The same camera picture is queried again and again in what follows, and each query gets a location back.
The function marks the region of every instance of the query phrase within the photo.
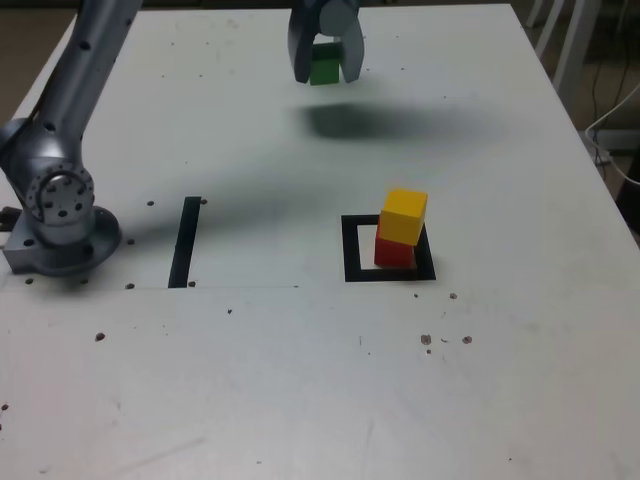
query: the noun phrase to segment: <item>table surface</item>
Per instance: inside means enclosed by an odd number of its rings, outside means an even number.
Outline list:
[[[136,19],[83,146],[135,245],[86,285],[0,263],[0,477],[640,475],[640,253],[511,8],[363,10],[327,87],[287,22]],[[341,215],[394,186],[429,192],[437,280],[345,283]]]

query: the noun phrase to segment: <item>floor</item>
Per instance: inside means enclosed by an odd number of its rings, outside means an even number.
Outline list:
[[[524,21],[528,14],[529,2],[514,0],[513,6],[520,20]],[[11,48],[0,49],[0,125],[11,119],[74,14],[73,10],[0,9],[0,45],[11,45]],[[542,58],[542,63],[550,76],[553,75],[557,64],[566,25],[559,25],[556,30],[547,52]],[[527,31],[533,44],[535,44],[540,31],[541,27]],[[620,53],[624,50],[623,44],[614,42],[610,45],[607,44],[604,48],[607,49],[608,58],[613,57],[613,60],[602,64],[595,89],[596,105],[600,115],[612,107],[624,70],[624,54]],[[640,61],[637,58],[638,56],[634,56],[630,63],[622,96],[640,82]],[[577,129],[584,129],[593,122],[592,88],[597,70],[598,64],[595,61],[589,62],[583,69],[580,89],[577,92],[578,100],[574,110],[570,112]],[[608,126],[612,128],[640,128],[638,109],[640,109],[640,95],[621,108],[615,117],[612,117]],[[630,159],[622,158],[619,162],[626,170]],[[605,183],[615,198],[622,185],[622,179],[613,171],[612,167],[605,167],[605,170]]]

